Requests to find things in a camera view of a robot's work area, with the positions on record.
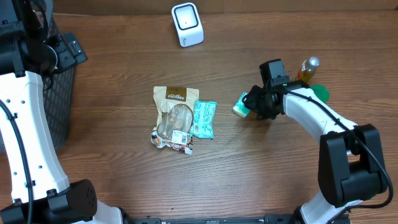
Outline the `teal white snack packet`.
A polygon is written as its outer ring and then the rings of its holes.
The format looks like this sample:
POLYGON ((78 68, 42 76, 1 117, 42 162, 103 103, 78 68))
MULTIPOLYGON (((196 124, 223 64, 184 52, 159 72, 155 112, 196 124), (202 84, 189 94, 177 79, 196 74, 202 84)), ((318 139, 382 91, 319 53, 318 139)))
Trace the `teal white snack packet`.
POLYGON ((213 122, 215 119, 217 102, 196 101, 193 108, 193 125, 190 136, 201 139, 213 139, 213 122))

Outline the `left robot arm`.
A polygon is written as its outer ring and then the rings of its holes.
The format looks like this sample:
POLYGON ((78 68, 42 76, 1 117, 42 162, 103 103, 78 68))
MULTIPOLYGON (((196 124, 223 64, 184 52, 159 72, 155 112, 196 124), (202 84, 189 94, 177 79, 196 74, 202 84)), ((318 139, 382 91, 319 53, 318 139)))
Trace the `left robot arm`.
POLYGON ((129 215, 99 201, 88 179, 70 182, 53 146, 43 81, 86 61, 71 33, 51 35, 53 2, 1 2, 1 136, 13 203, 4 223, 122 223, 129 215))

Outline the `teal tissue pack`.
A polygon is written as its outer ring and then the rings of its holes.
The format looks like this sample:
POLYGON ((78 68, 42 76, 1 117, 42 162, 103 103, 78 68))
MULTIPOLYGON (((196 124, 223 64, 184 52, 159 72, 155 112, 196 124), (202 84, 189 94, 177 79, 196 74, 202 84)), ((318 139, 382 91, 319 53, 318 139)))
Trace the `teal tissue pack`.
POLYGON ((241 96, 239 97, 238 101, 236 102, 236 104, 233 106, 232 108, 232 112, 236 113, 237 115, 239 115, 242 118, 245 118, 250 110, 247 109, 243 103, 243 98, 247 95, 247 93, 244 91, 241 96))

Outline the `silver round ball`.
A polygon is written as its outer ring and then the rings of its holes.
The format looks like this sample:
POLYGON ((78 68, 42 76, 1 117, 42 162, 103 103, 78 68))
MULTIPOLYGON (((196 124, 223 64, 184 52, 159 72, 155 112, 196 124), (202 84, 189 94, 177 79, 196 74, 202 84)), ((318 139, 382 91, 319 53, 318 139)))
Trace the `silver round ball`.
POLYGON ((310 57, 305 60, 298 71, 297 79, 308 83, 315 75, 317 68, 320 65, 320 59, 318 57, 310 57))

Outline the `brown snack packet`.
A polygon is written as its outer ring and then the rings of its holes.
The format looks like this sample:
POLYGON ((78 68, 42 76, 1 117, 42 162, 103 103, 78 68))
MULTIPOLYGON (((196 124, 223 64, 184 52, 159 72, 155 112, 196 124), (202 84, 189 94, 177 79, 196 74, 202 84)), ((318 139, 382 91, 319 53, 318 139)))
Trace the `brown snack packet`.
POLYGON ((194 88, 155 86, 153 99, 158 112, 150 141, 159 149, 169 147, 184 154, 192 154, 193 108, 200 92, 194 88))

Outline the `green lid white jar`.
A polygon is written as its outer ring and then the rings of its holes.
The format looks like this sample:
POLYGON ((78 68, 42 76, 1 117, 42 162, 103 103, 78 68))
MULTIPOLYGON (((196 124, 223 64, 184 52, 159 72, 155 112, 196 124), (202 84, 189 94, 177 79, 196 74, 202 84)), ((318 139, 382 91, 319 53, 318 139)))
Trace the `green lid white jar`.
POLYGON ((329 91, 323 85, 313 85, 310 88, 322 102, 326 103, 329 100, 329 91))

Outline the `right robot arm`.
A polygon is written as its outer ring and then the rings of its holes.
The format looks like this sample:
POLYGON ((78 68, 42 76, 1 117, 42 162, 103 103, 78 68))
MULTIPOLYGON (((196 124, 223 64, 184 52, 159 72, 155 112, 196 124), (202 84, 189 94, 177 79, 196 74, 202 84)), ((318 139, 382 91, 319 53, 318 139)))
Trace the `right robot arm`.
POLYGON ((319 143, 319 192, 291 215, 265 215, 264 223, 349 223, 352 209, 389 205, 394 189, 384 163, 379 131, 334 112, 302 80, 292 81, 281 59, 259 66, 263 86, 243 97, 257 118, 287 115, 319 143))

